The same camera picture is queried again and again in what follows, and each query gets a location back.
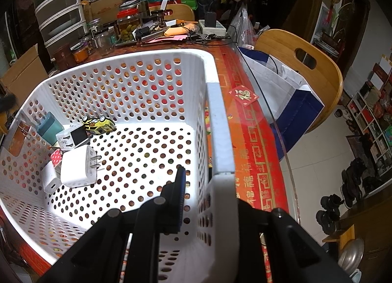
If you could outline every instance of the tile floor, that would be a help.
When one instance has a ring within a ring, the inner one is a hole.
[[[346,139],[353,134],[345,119],[336,118],[333,113],[315,130],[303,135],[288,153],[301,225],[319,244],[326,237],[316,221],[316,212],[322,210],[320,199],[333,193],[342,197],[342,170],[354,159]],[[283,174],[289,173],[285,163],[281,168]],[[346,210],[340,206],[341,215]]]

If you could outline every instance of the cardboard box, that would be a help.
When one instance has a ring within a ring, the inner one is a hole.
[[[120,10],[119,6],[125,1],[126,0],[84,1],[84,18],[87,23],[96,18],[100,18],[102,24],[116,21],[117,13]]]
[[[6,91],[16,96],[18,105],[21,106],[36,86],[47,78],[48,74],[38,57],[37,45],[34,45],[12,65],[0,81]]]

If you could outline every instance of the screw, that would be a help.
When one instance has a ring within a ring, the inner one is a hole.
[[[156,205],[163,205],[166,202],[166,199],[164,197],[156,197],[154,198],[154,203]]]
[[[120,214],[120,210],[118,210],[118,209],[110,209],[110,210],[107,212],[107,215],[110,216],[111,218],[118,217],[119,214]]]

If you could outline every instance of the perforated basket bottom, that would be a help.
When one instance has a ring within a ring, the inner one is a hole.
[[[191,200],[197,179],[195,132],[187,124],[117,124],[115,131],[92,136],[90,141],[102,156],[97,183],[78,188],[63,185],[46,195],[52,213],[88,229],[109,209],[137,209],[159,196],[162,187],[174,181],[179,164],[187,175],[184,218],[191,202],[197,204]]]

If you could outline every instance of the wooden cabinet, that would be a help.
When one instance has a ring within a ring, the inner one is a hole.
[[[355,237],[365,242],[365,251],[359,269],[361,283],[375,283],[391,264],[392,250],[392,186],[356,203],[340,219],[338,227],[347,229],[354,224]]]

